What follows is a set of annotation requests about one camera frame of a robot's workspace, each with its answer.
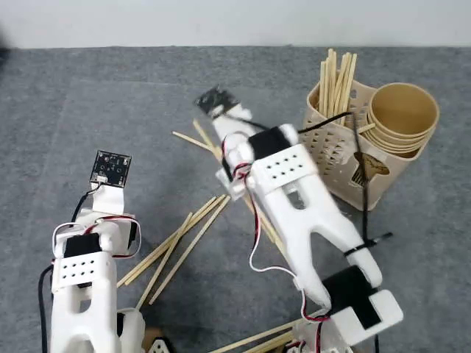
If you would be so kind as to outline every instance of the cable tie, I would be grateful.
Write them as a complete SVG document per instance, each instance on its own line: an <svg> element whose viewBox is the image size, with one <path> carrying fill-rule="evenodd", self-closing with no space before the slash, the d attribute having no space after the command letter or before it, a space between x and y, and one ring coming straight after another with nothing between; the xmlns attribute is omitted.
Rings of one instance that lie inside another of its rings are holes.
<svg viewBox="0 0 471 353"><path fill-rule="evenodd" d="M379 242L388 239L392 237L394 234L392 232L387 232L386 234L383 234L379 237L373 238L373 239L367 239L363 244L360 246L356 246L355 248L350 249L348 252L344 253L344 256L347 257L354 252L357 252L358 250L362 250L364 248L372 248L373 246L376 246Z"/></svg>

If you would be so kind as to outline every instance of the beige plastic basket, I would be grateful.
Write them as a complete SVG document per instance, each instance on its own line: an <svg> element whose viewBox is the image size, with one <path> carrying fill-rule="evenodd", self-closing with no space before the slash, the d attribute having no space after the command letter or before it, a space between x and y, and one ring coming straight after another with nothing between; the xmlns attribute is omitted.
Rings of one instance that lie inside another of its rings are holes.
<svg viewBox="0 0 471 353"><path fill-rule="evenodd" d="M368 103L375 88L353 81L350 91L349 110L355 113L358 126L364 126ZM318 124L326 119L315 107L319 103L319 84L308 94L304 128ZM355 208L363 208L361 172L358 170L358 154L356 154L355 137L351 130L352 120L347 119L347 126L336 123L324 125L305 133L301 141L311 153L319 173L331 193L348 202ZM407 165L416 160L430 140L432 134L416 151L399 157L387 153L372 145L360 135L360 146L365 156L366 175L369 182L368 210L375 208L383 193L406 169Z"/></svg>

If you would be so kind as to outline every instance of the white wire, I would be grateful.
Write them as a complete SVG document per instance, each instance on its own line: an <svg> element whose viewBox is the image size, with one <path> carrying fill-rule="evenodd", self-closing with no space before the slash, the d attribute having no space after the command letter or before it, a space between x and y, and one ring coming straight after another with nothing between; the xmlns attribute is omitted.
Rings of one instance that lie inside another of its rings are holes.
<svg viewBox="0 0 471 353"><path fill-rule="evenodd" d="M249 193L249 196L251 198L253 198L253 195L248 191ZM267 272L267 271L271 271L271 270L278 270L278 271L283 271L283 272L286 272L287 274L290 274L294 279L296 279L296 275L294 274L294 272L288 270L287 268L284 268L284 267L281 267L281 266L269 266L269 267L265 267L265 268L256 268L252 261L253 261L253 256L255 254L255 252L257 251L257 248L258 248L258 243L260 242L260 235L261 235L261 220L260 220L260 216L258 215L257 213L257 210L255 210L255 214L257 215L257 230L256 230L256 233L255 233L255 236L256 236L256 240L255 240L255 245L253 246L253 249L252 249L252 252L250 253L250 257L249 257L249 265L250 265L250 268L255 271L255 272ZM304 318L307 322L312 322L312 320L309 320L306 315L304 314L305 312L305 304L306 304L306 294L305 294L305 291L304 289L301 289L301 297L302 297L302 304L301 304L301 316L302 318Z"/></svg>
<svg viewBox="0 0 471 353"><path fill-rule="evenodd" d="M287 274L290 274L293 278L296 278L296 275L288 270L287 268L284 268L284 267L281 267L281 266L269 266L269 267L265 267L265 268L256 268L252 261L253 261L253 255L255 254L255 252L257 251L257 248L258 248L258 243L260 242L260 234L261 234L261 222L260 222L260 216L258 215L257 213L257 210L254 210L255 211L255 214L257 215L257 231L255 233L255 245L253 246L253 249L252 249L252 252L250 253L250 257L249 257L249 265L250 265L250 268L255 271L255 272L267 272L267 271L271 271L271 270L278 270L278 271L283 271L283 272L286 272Z"/></svg>
<svg viewBox="0 0 471 353"><path fill-rule="evenodd" d="M56 245L57 232L59 232L59 229L66 226L78 226L78 227L82 227L82 229L85 230L85 226L77 222L65 222L55 227L54 231L52 232L52 254L54 254L54 256L55 256L54 247Z"/></svg>
<svg viewBox="0 0 471 353"><path fill-rule="evenodd" d="M142 234L141 234L141 224L135 220L134 218L122 218L122 217L115 217L115 218L108 218L108 219L102 219L102 218L98 218L97 221L99 222L96 222L96 224L100 224L102 222L105 222L105 221L129 221L131 223L134 223L134 224L137 224L138 226L138 233L139 233L139 236L138 236L138 248L135 250L135 252L131 255L119 255L120 257L115 257L117 259L131 259L133 258L137 253L139 253L139 250L141 250L141 244L142 244Z"/></svg>

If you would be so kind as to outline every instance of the floor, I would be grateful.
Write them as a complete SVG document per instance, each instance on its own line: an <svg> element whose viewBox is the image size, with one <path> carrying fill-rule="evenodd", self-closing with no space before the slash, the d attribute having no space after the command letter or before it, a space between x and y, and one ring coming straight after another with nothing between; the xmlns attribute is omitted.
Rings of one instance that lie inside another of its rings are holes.
<svg viewBox="0 0 471 353"><path fill-rule="evenodd" d="M441 109L424 154L370 213L370 234L395 234L372 253L384 288L405 313L403 323L380 336L381 352L465 352L471 344L471 49L350 50L358 53L358 81L413 82ZM300 126L325 55L325 48L290 46L1 53L1 351L39 350L38 275L52 257L52 229L70 218L88 188L97 149L133 156L125 199L143 226L142 258L188 212L224 192L213 178L212 156L171 136L177 130L196 137L191 121L205 119L192 106L194 97L219 82L257 121ZM358 226L359 212L339 206ZM143 308L147 324L161 327L177 352L207 352L298 318L300 296L287 276L250 271L252 227L246 207L231 203L158 301ZM322 239L315 239L314 254L323 277L345 266ZM121 261L119 276L138 260ZM264 241L256 262L283 259ZM120 288L119 306L135 305L151 275Z"/></svg>

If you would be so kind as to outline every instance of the black cable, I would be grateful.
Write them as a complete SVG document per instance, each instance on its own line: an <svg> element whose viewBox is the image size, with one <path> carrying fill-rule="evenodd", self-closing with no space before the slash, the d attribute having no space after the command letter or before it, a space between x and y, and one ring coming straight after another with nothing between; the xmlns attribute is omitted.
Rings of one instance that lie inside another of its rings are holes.
<svg viewBox="0 0 471 353"><path fill-rule="evenodd" d="M356 144L356 151L360 155L360 158L358 159L358 164L360 166L360 172L361 172L361 178L363 180L363 211L362 211L362 222L361 222L361 227L362 227L362 232L361 236L363 238L363 242L368 243L368 184L369 180L366 177L366 168L365 168L365 160L363 158L363 152L361 151L361 146L360 146L360 138L358 136L358 129L357 129L357 122L356 119L353 119L353 132L355 135L355 144Z"/></svg>
<svg viewBox="0 0 471 353"><path fill-rule="evenodd" d="M392 236L392 233L386 233L382 237L376 238L374 240L370 240L368 238L368 184L369 180L366 177L366 168L365 168L365 161L363 159L363 152L361 151L361 146L360 146L360 138L358 136L358 129L356 125L356 119L353 119L353 131L355 133L355 144L356 144L356 150L360 154L360 158L358 160L359 166L360 166L360 172L361 172L361 177L363 179L363 219L361 222L362 226L362 238L363 242L367 247L371 247L376 245L378 241L381 241L385 238L389 238ZM380 338L378 335L375 335L375 353L380 353Z"/></svg>
<svg viewBox="0 0 471 353"><path fill-rule="evenodd" d="M340 119L340 118L343 118L344 116L347 116L347 115L352 115L353 113L352 112L343 112L343 113L340 113L340 114L337 114L335 116L333 116L332 118L329 118L329 119L325 119L323 122L321 123L318 123L316 125L313 125L311 127L306 127L305 129L302 129L302 130L298 130L298 134L304 134L305 132L309 132L311 130L315 130L315 129L318 129L320 127L323 127L324 125L327 125L329 123L331 123L332 121L335 121L337 119Z"/></svg>
<svg viewBox="0 0 471 353"><path fill-rule="evenodd" d="M255 122L255 121L245 120L243 118L238 118L234 115L227 114L227 113L225 113L224 116L226 118L229 118L229 119L232 119L232 120L240 121L241 123L252 125L252 126L257 127L259 129L262 129L262 130L270 130L270 128L267 125L263 125L263 124Z"/></svg>
<svg viewBox="0 0 471 353"><path fill-rule="evenodd" d="M82 208L82 205L83 205L83 203L85 202L85 200L86 200L92 193L97 192L97 190L100 189L101 186L102 186L102 184L98 184L98 186L97 186L96 188L94 188L93 190L87 191L87 192L80 198L79 203L77 204L77 207L75 207L75 211L74 211L74 214L72 215L71 222L75 222L75 221L76 221L77 216L79 215L80 209Z"/></svg>
<svg viewBox="0 0 471 353"><path fill-rule="evenodd" d="M380 336L375 335L375 353L380 353Z"/></svg>
<svg viewBox="0 0 471 353"><path fill-rule="evenodd" d="M47 327L46 327L46 313L44 310L44 297L43 297L43 286L44 286L44 277L48 274L48 272L52 271L53 265L47 266L41 275L39 276L38 281L38 301L39 301L39 316L40 316L40 324L41 324L41 346L42 352L48 353L47 351Z"/></svg>

